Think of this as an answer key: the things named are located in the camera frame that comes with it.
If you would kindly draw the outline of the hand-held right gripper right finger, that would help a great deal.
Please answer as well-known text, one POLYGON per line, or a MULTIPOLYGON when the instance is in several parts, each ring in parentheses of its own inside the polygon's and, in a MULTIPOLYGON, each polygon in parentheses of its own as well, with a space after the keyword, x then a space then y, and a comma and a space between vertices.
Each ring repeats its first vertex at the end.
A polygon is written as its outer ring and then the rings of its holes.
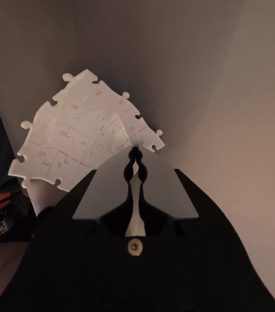
POLYGON ((147 148, 141 146, 139 151, 141 158, 138 176, 146 204, 175 220, 198 219, 199 214, 175 169, 147 148))

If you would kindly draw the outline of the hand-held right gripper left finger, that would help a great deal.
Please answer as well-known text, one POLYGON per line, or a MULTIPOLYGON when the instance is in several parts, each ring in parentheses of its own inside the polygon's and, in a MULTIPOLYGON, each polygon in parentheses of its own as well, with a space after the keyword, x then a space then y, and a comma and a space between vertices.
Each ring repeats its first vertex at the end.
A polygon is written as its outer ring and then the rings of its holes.
POLYGON ((73 220, 98 220, 127 200, 134 175, 132 152, 134 147, 127 147, 98 167, 73 220))

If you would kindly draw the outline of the assembled white puzzle section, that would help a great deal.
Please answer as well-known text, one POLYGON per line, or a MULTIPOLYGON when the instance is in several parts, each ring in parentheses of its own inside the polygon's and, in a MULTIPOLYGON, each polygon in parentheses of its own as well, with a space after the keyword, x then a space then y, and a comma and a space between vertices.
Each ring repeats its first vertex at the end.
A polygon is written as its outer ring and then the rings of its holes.
POLYGON ((44 103, 33 122, 23 121, 29 129, 23 146, 8 175, 23 179, 22 187, 32 186, 32 179, 55 184, 71 191, 87 174, 128 146, 143 146, 154 152, 165 146, 161 130, 153 131, 128 100, 118 95, 89 70, 77 76, 63 75, 66 87, 51 105, 44 103))

